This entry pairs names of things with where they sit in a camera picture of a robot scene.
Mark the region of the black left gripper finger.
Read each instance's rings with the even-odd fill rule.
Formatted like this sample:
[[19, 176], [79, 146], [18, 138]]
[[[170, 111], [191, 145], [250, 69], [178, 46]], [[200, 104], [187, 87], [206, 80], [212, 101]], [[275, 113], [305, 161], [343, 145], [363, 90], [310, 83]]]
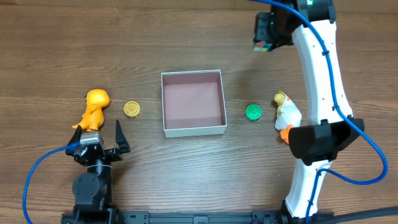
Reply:
[[79, 143], [82, 133], [83, 133], [83, 129], [81, 128], [80, 125], [78, 125], [71, 140], [69, 141], [69, 145]]
[[129, 153], [131, 151], [130, 145], [122, 131], [121, 124], [118, 119], [116, 120], [115, 125], [115, 141], [121, 154]]

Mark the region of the colourful puzzle cube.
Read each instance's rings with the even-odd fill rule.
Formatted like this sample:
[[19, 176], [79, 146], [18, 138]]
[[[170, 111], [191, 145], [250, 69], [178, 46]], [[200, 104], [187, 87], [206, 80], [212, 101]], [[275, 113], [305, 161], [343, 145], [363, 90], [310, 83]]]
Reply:
[[271, 47], [272, 47], [272, 44], [267, 43], [266, 41], [262, 40], [260, 42], [255, 42], [254, 43], [253, 51], [256, 51], [256, 52], [268, 52]]

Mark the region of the white box pink inside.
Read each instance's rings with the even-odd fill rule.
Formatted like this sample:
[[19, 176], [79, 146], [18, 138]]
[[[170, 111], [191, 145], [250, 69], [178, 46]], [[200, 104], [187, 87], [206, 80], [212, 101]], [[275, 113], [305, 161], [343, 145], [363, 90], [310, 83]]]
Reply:
[[220, 70], [161, 74], [165, 137], [223, 134], [227, 127]]

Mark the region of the white and yellow duck toy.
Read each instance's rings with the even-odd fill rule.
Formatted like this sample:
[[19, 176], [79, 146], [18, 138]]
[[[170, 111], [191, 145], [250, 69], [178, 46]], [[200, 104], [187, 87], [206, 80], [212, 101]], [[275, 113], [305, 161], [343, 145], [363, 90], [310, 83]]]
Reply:
[[292, 99], [283, 91], [278, 91], [275, 94], [274, 101], [277, 103], [274, 127], [279, 131], [281, 139], [289, 144], [289, 132], [292, 128], [300, 126], [302, 114]]

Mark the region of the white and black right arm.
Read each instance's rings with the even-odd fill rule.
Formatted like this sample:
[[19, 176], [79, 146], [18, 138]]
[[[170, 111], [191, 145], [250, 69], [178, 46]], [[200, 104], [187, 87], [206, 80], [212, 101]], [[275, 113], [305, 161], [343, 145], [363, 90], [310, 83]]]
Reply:
[[271, 52], [296, 47], [308, 100], [307, 124], [284, 92], [275, 95], [275, 128], [296, 159], [292, 185], [279, 212], [279, 223], [313, 223], [325, 174], [340, 151], [364, 131], [345, 95], [336, 51], [336, 11], [333, 1], [271, 1], [268, 12], [256, 16], [255, 49]]

